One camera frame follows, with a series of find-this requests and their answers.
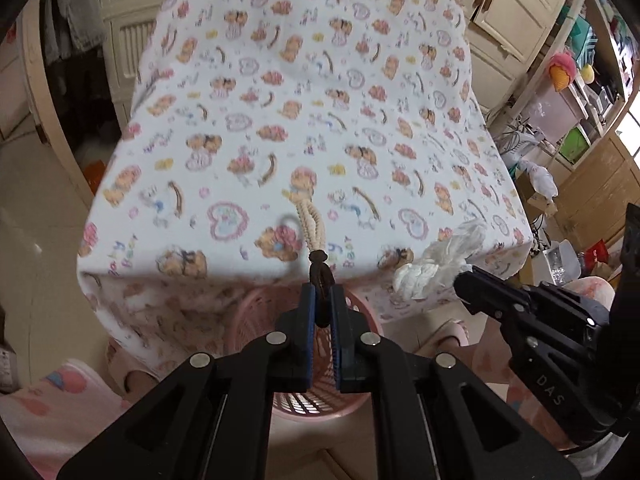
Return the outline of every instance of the white rope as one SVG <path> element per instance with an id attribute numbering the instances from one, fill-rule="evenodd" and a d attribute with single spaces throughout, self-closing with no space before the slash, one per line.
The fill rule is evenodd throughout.
<path id="1" fill-rule="evenodd" d="M 324 222 L 316 206 L 312 204 L 311 200 L 305 198 L 296 202 L 296 211 L 298 212 L 298 218 L 300 218 L 300 225 L 302 225 L 302 232 L 305 235 L 309 251 L 324 251 L 326 244 Z"/>

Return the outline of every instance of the pink pants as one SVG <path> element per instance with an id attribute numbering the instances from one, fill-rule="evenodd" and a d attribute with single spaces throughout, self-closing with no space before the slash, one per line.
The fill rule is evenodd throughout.
<path id="1" fill-rule="evenodd" d="M 615 295 L 609 283 L 595 276 L 576 280 L 565 285 L 564 288 L 599 301 L 607 309 L 611 308 Z M 508 384 L 507 404 L 557 449 L 574 447 L 548 411 L 509 368 L 511 349 L 504 342 L 500 334 L 500 324 L 496 320 L 487 319 L 484 333 L 478 344 L 450 350 L 485 383 Z"/>

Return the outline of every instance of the red package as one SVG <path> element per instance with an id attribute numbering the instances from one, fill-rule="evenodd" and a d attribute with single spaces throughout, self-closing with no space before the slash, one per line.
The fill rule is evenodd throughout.
<path id="1" fill-rule="evenodd" d="M 602 262 L 604 264 L 609 263 L 609 251 L 604 240 L 600 240 L 589 249 L 584 251 L 584 267 L 587 272 L 591 272 L 593 267 L 596 266 L 596 262 Z"/>

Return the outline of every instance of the cardboard box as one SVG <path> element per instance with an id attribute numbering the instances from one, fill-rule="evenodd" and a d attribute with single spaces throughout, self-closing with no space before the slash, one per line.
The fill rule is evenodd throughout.
<path id="1" fill-rule="evenodd" d="M 527 173 L 521 174 L 516 179 L 516 189 L 518 190 L 518 195 L 524 208 L 524 214 L 527 216 L 530 224 L 535 222 L 542 214 L 551 218 L 558 211 L 553 201 L 548 203 L 545 196 L 533 189 Z"/>

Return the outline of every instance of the ice cream plush toy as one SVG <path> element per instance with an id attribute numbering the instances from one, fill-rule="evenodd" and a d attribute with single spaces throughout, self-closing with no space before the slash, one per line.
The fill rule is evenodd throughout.
<path id="1" fill-rule="evenodd" d="M 552 56 L 549 62 L 549 77 L 556 92 L 561 92 L 572 83 L 577 70 L 574 58 L 568 52 L 559 52 Z"/>

